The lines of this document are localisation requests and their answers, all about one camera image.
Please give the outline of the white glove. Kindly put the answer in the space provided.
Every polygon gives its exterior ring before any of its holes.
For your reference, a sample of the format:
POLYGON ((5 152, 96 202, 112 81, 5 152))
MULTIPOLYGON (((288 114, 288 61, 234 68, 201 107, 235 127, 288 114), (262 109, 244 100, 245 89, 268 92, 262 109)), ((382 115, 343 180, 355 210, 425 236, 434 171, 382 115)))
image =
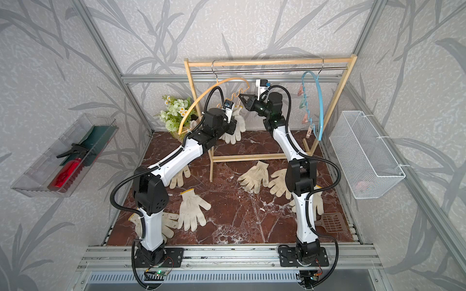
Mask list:
POLYGON ((233 135, 225 133, 221 136, 220 139, 222 139, 227 144, 235 144, 241 140, 241 132, 235 133, 233 135))
POLYGON ((204 227, 207 221, 201 208, 210 210, 211 204, 196 195, 194 189, 184 191, 180 195, 183 201, 179 209, 177 229, 183 227, 186 232, 188 230, 195 232, 198 226, 204 227))
POLYGON ((246 131, 246 123, 244 117, 240 114, 242 107, 234 110, 233 117, 237 121, 235 132, 231 138, 231 144, 241 140, 241 134, 246 131))
MULTIPOLYGON (((312 195, 312 205, 313 205, 313 218, 317 219, 318 216, 321 216, 324 213, 324 203, 322 199, 322 191, 319 191, 312 195)), ((292 212, 296 213, 296 203, 292 199, 289 203, 291 206, 292 212)))
POLYGON ((268 166, 269 164, 258 161, 255 166, 237 179, 247 193, 258 194, 261 186, 269 186, 268 166))
POLYGON ((170 189, 175 189, 176 187, 183 187, 184 186, 184 179, 191 177, 191 171, 189 166, 183 167, 181 171, 179 171, 172 179, 169 184, 170 189))
MULTIPOLYGON (((175 213, 163 212, 161 232, 163 236, 163 241, 165 243, 167 243, 168 239, 174 236, 174 229, 178 228, 178 218, 179 218, 179 215, 175 213)), ((143 238, 143 223, 141 221, 141 218, 136 213, 133 213, 129 217, 128 221, 134 224, 137 237, 139 239, 142 239, 143 238)))
POLYGON ((286 169, 275 171, 271 175, 272 180, 269 182, 268 187, 270 188, 270 194, 279 198, 285 196, 287 200, 291 200, 292 194, 286 186, 285 177, 286 169))

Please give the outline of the orange clip hanger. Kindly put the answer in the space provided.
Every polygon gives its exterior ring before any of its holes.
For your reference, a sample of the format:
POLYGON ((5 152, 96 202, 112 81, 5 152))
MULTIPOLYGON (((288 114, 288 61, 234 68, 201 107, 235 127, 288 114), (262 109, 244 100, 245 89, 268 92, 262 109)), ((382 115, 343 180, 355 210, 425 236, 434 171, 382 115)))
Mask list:
POLYGON ((200 108, 199 108, 199 102, 203 99, 203 98, 206 98, 208 96, 208 94, 214 89, 214 87, 217 87, 217 86, 220 86, 221 84, 224 84, 226 82, 232 82, 232 81, 243 81, 245 82, 245 88, 240 88, 238 90, 238 92, 234 92, 230 98, 227 98, 229 100, 232 100, 232 101, 236 101, 236 103, 234 103, 234 109, 233 109, 233 112, 235 109, 239 108, 239 107, 242 107, 238 101, 239 101, 239 95, 241 93, 245 93, 247 90, 250 89, 250 83, 244 79, 244 78, 239 78, 239 77, 233 77, 233 78, 227 78, 227 79, 224 79, 224 80, 221 80, 219 81, 218 79, 217 82, 211 86, 210 88, 208 88, 205 92, 203 92, 199 97, 197 96, 197 94, 195 93, 195 86, 194 86, 194 81, 193 81, 193 78, 192 78, 192 75, 194 74, 194 72, 191 71, 191 68, 192 67, 207 67, 208 66, 208 63, 193 63, 193 62, 190 62, 188 58, 186 58, 184 60, 184 66, 185 66, 185 69, 186 69, 186 74, 188 76, 188 81, 189 81, 189 84, 190 84, 190 87, 191 87, 191 91, 192 91, 192 97, 194 98, 194 102, 192 103, 192 105, 190 106, 190 108, 188 109, 188 112, 191 112, 195 107, 197 109, 198 112, 200 112, 200 108))

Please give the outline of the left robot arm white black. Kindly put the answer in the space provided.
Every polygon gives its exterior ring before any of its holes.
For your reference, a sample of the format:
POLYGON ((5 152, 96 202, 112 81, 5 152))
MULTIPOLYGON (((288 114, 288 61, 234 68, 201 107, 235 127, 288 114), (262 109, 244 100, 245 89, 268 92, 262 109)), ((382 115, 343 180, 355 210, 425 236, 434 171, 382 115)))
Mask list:
POLYGON ((184 136, 182 145, 160 162, 145 169, 139 167, 134 175, 117 184, 110 194, 110 204, 118 210, 132 212, 141 219, 142 238, 138 242, 141 252, 151 260, 165 250, 162 237, 162 211, 169 202, 166 187, 177 173, 191 161, 201 157, 216 145, 225 133, 234 133, 237 121, 232 117, 234 102, 225 99, 219 86, 213 87, 207 95, 208 106, 214 93, 219 93, 223 102, 221 108, 206 109, 199 125, 184 136), (137 208, 132 209, 118 204, 115 195, 129 182, 133 182, 134 199, 137 208))

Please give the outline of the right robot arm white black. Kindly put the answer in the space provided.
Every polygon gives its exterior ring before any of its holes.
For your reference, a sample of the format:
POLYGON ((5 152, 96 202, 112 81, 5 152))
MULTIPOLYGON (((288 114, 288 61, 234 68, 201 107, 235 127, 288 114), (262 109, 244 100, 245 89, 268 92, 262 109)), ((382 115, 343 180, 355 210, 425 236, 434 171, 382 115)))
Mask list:
POLYGON ((297 215, 297 258, 308 264, 310 260, 320 255, 319 234, 314 227, 312 197, 320 192, 316 189, 317 163, 325 162, 333 166, 340 173, 335 163, 314 156, 307 155, 294 139, 289 129, 291 109, 283 116, 283 95, 279 92, 269 92, 261 95, 241 94, 239 98, 245 109, 256 112, 264 117, 263 123, 266 130, 272 135, 284 152, 288 161, 285 173, 285 185, 291 192, 296 206, 297 215))

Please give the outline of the potted white flower plant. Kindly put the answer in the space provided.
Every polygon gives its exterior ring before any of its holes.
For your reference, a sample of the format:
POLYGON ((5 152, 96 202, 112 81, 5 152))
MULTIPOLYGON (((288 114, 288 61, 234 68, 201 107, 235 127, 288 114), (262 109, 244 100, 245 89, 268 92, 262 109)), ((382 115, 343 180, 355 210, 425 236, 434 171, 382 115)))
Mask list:
POLYGON ((195 109, 188 112, 191 106, 190 99, 175 98, 170 95, 163 95, 166 110, 162 110, 158 115, 164 122, 167 131, 179 142, 183 142, 188 130, 194 129, 199 123, 199 115, 195 109))

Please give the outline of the wooden clothes rack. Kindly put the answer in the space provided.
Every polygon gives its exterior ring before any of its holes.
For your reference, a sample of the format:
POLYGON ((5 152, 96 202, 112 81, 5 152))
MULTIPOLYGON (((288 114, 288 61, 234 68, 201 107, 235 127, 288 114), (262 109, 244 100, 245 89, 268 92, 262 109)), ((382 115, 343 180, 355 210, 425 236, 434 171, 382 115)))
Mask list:
MULTIPOLYGON (((304 77, 307 73, 313 72, 315 70, 319 71, 319 74, 321 73, 322 70, 342 70, 343 74, 341 76, 341 79, 339 81, 339 84, 337 86, 337 90, 334 93, 334 96, 331 100, 331 103, 329 104, 328 110, 326 111, 325 115, 323 113, 324 111, 324 100, 322 97, 322 90, 320 89, 320 83, 318 82, 317 77, 314 78, 314 82, 316 84, 316 88, 318 91, 318 96, 319 96, 319 104, 320 104, 320 114, 319 114, 319 128, 314 129, 312 128, 312 132, 316 135, 316 138, 314 140, 314 143, 312 147, 309 149, 308 144, 306 139, 303 140, 303 143, 305 145, 306 153, 308 155, 313 155, 319 142, 322 140, 322 135, 324 133, 325 127, 330 121, 330 118, 332 117, 334 110, 337 106, 338 101, 340 100, 341 94, 347 84, 347 81, 349 80, 349 77, 351 75, 351 72, 354 68, 354 65, 357 61, 358 56, 356 54, 352 54, 348 58, 311 58, 311 59, 286 59, 286 60, 247 60, 247 61, 219 61, 218 65, 220 66, 228 66, 228 67, 235 67, 235 66, 255 66, 255 65, 302 65, 302 64, 320 64, 321 67, 312 67, 312 68, 282 68, 282 69, 246 69, 246 70, 227 70, 227 71, 215 71, 214 70, 214 64, 216 61, 212 61, 211 63, 209 62, 191 62, 189 61, 188 58, 184 59, 184 66, 186 69, 186 74, 188 77, 188 82, 191 87, 191 92, 192 92, 192 97, 194 98, 194 103, 193 105, 190 106, 188 109, 188 112, 191 112, 194 107, 196 107, 198 114, 200 114, 200 108, 198 106, 200 100, 205 97, 215 86, 219 86, 221 84, 224 84, 226 82, 231 82, 231 81, 244 81, 247 83, 247 88, 246 89, 240 89, 239 93, 236 94, 234 93, 232 96, 233 98, 239 98, 240 94, 244 93, 245 90, 248 90, 251 86, 249 85, 249 81, 245 78, 239 78, 239 77, 231 77, 227 78, 224 80, 219 81, 217 75, 219 74, 233 74, 233 73, 264 73, 264 72, 304 72, 302 75, 302 83, 304 82, 304 77), (325 67, 325 64, 343 64, 347 63, 345 67, 325 67), (209 67, 211 66, 211 71, 206 71, 206 70, 201 70, 201 71, 192 71, 192 67, 209 67), (201 94, 199 97, 196 94, 195 91, 195 85, 194 85, 194 79, 193 75, 206 75, 206 74, 215 74, 216 75, 216 80, 217 82, 211 86, 209 89, 207 89, 206 92, 201 94)), ((252 104, 252 109, 261 109, 263 110, 263 113, 271 113, 271 112, 278 112, 278 104, 277 102, 273 103, 272 105, 272 111, 268 109, 265 105, 262 107, 257 107, 258 103, 264 103, 264 101, 261 100, 260 94, 265 94, 263 91, 262 93, 259 93, 259 97, 257 97, 257 101, 251 101, 250 103, 252 104)), ((214 177, 214 163, 216 162, 241 162, 241 161, 258 161, 258 160, 280 160, 280 159, 285 159, 285 154, 257 154, 257 155, 231 155, 231 156, 214 156, 214 149, 210 149, 208 151, 209 155, 209 160, 210 160, 210 177, 209 180, 210 182, 213 182, 213 177, 214 177)))

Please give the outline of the brown slotted scoop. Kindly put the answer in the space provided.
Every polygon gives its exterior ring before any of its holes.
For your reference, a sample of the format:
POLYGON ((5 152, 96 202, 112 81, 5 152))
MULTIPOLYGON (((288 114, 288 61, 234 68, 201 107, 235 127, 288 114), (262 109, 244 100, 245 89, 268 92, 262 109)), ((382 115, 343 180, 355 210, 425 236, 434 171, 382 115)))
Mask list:
POLYGON ((314 225, 324 228, 329 234, 346 232, 348 230, 345 219, 340 212, 323 213, 320 218, 315 221, 314 225))

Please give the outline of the green dustpan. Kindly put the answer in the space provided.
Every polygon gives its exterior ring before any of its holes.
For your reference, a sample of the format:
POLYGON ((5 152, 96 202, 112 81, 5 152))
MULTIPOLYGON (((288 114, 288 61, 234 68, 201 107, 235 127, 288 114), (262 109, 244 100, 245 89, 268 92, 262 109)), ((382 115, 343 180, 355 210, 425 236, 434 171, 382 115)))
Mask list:
POLYGON ((73 143, 70 150, 57 156, 57 158, 66 157, 60 166, 65 166, 76 158, 83 159, 83 167, 91 166, 108 144, 116 129, 115 126, 93 126, 78 144, 73 143))

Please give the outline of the red spray bottle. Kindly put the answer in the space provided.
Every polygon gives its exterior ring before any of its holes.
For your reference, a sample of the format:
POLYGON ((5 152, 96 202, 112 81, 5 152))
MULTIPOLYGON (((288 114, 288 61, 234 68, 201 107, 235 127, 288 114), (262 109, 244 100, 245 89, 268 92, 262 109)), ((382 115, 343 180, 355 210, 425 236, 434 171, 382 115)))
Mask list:
POLYGON ((69 161, 57 174, 47 188, 54 192, 67 192, 83 169, 83 159, 69 161))

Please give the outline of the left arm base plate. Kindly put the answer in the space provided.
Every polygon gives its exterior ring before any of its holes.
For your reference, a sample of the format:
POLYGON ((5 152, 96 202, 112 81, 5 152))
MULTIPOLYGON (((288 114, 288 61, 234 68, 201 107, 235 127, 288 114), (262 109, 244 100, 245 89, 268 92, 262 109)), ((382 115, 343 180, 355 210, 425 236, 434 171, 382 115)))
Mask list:
POLYGON ((149 252, 137 249, 133 265, 136 268, 161 266, 164 268, 180 268, 183 261, 184 248, 168 247, 149 252))

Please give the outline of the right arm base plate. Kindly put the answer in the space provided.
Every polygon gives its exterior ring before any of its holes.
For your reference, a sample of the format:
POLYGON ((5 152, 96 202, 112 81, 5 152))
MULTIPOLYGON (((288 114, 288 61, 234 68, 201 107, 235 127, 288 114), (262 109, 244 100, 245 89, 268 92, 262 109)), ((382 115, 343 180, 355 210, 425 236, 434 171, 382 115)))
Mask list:
POLYGON ((324 247, 320 251, 306 252, 297 246, 280 245, 277 248, 281 267, 329 267, 329 259, 324 247))

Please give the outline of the clear plastic wall bin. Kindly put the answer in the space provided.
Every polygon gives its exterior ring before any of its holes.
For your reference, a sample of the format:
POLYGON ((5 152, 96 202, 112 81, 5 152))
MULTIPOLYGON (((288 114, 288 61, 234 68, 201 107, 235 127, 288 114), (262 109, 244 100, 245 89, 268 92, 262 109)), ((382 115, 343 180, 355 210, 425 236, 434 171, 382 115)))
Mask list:
POLYGON ((81 115, 13 184, 30 198, 67 198, 118 131, 115 118, 81 115))

